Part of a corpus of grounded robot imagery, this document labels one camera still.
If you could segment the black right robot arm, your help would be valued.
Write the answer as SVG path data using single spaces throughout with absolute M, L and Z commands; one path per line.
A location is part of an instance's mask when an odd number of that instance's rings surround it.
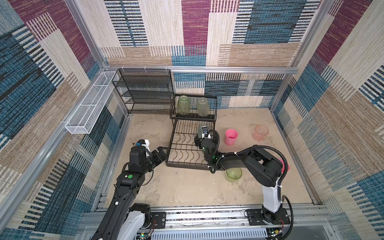
M 290 224 L 291 220 L 283 201 L 282 182 L 289 165 L 285 156 L 270 146 L 253 145 L 240 152 L 222 153 L 219 151 L 220 138 L 216 131 L 195 136 L 195 145 L 203 151 L 204 159 L 212 174 L 232 168 L 246 168 L 262 185 L 263 205 L 257 212 L 249 212 L 250 219 L 261 218 L 263 225 Z

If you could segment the pale frosted green cup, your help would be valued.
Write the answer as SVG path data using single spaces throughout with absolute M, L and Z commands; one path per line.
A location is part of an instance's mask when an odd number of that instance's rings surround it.
M 201 97 L 198 99 L 197 112 L 200 117 L 206 117 L 210 113 L 210 104 L 207 98 Z

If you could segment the clear pink cup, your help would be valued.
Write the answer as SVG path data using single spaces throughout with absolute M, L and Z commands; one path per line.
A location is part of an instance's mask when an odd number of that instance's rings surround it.
M 256 141 L 263 141 L 269 134 L 269 129 L 264 125 L 257 125 L 253 133 L 253 139 Z

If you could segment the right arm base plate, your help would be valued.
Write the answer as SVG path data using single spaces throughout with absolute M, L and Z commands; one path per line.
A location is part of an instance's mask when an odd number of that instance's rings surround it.
M 284 208 L 276 213 L 264 209 L 249 209 L 245 211 L 245 217 L 250 226 L 290 225 L 291 219 Z

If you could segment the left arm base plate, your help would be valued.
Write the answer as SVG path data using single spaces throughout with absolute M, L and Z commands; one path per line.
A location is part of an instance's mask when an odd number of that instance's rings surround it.
M 165 229 L 167 220 L 166 212 L 152 212 L 150 222 L 143 226 L 144 230 Z

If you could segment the black two-tier dish rack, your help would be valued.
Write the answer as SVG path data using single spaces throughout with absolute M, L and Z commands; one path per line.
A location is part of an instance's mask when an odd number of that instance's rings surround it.
M 195 146 L 194 138 L 201 124 L 208 125 L 209 130 L 215 128 L 218 99 L 214 96 L 186 95 L 191 100 L 191 110 L 189 114 L 181 115 L 177 112 L 177 105 L 182 95 L 174 95 L 171 104 L 170 119 L 173 122 L 173 130 L 166 165 L 174 168 L 207 170 L 208 164 L 204 159 L 203 150 Z M 197 112 L 197 102 L 201 97 L 207 98 L 210 104 L 210 113 L 206 117 L 200 117 Z

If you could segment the aluminium front rail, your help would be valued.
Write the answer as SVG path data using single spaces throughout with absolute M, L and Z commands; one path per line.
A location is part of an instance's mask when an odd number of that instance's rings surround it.
M 322 205 L 284 205 L 290 225 L 250 226 L 245 217 L 249 209 L 260 205 L 153 207 L 152 212 L 166 212 L 165 229 L 153 229 L 153 240 L 263 240 L 274 229 L 288 233 L 289 240 L 338 240 L 333 220 Z

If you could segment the opaque pink cup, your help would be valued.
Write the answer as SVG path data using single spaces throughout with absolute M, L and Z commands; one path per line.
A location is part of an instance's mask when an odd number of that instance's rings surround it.
M 225 145 L 233 146 L 236 143 L 239 134 L 235 129 L 227 129 L 225 131 Z

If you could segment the black mesh shelf rack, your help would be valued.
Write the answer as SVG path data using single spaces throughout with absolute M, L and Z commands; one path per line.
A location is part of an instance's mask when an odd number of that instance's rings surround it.
M 174 100 L 171 71 L 118 69 L 112 83 L 129 114 L 165 114 Z

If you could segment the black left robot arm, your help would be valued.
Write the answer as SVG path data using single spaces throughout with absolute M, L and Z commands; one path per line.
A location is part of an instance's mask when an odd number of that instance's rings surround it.
M 150 152 L 145 146 L 131 148 L 130 160 L 117 178 L 113 200 L 93 240 L 134 240 L 142 227 L 151 224 L 150 206 L 135 204 L 145 175 L 167 159 L 168 149 L 158 147 Z

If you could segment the teal frosted cup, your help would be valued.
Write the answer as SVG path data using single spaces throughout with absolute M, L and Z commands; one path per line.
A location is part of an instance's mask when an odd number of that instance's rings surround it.
M 209 132 L 208 125 L 206 125 L 206 124 L 199 125 L 199 127 L 198 127 L 198 134 L 199 135 L 202 135 L 202 134 L 206 135 L 208 132 Z

